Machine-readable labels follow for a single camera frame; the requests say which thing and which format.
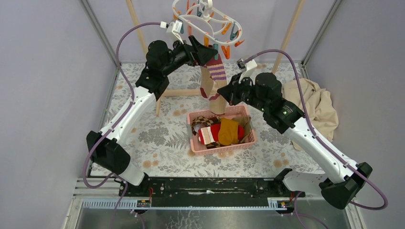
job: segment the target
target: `leaf pattern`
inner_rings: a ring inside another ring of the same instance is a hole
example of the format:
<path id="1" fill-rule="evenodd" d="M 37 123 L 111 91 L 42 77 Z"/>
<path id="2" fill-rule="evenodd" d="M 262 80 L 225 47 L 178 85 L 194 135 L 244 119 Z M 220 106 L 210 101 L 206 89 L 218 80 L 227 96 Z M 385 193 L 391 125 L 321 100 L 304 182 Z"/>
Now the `leaf pattern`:
<path id="1" fill-rule="evenodd" d="M 132 85 L 144 64 L 122 65 Z M 240 72 L 236 64 L 224 64 L 228 80 Z M 252 79 L 262 72 L 270 72 L 272 64 L 258 64 Z M 276 77 L 282 83 L 294 79 L 290 64 L 281 63 Z M 183 66 L 169 75 L 168 89 L 196 89 L 200 87 L 200 68 Z M 120 75 L 107 111 L 108 123 L 129 98 L 130 91 Z M 123 148 L 131 160 L 149 176 L 171 177 L 275 177 L 284 168 L 299 172 L 323 173 L 322 169 L 305 152 L 297 151 L 291 141 L 269 127 L 263 113 L 249 107 L 257 143 L 247 150 L 230 151 L 215 155 L 195 156 L 191 151 L 187 131 L 187 113 L 209 108 L 202 96 L 164 97 L 160 116 L 155 109 L 146 112 L 131 132 Z M 106 176 L 109 171 L 96 163 L 91 166 L 92 176 Z"/>

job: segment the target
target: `beige cloth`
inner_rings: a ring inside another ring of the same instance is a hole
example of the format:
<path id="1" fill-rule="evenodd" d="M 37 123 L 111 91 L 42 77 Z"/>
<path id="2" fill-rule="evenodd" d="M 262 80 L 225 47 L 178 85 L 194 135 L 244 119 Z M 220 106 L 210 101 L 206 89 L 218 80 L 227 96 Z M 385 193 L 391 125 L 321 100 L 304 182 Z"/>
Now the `beige cloth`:
<path id="1" fill-rule="evenodd" d="M 330 92 L 321 89 L 317 83 L 311 80 L 300 79 L 299 82 L 309 119 L 313 126 L 331 142 L 333 131 L 338 127 L 339 120 L 336 110 L 332 107 Z M 293 80 L 283 85 L 283 98 L 293 102 L 303 110 L 297 81 Z M 297 143 L 293 142 L 293 145 L 297 150 L 302 150 Z"/>

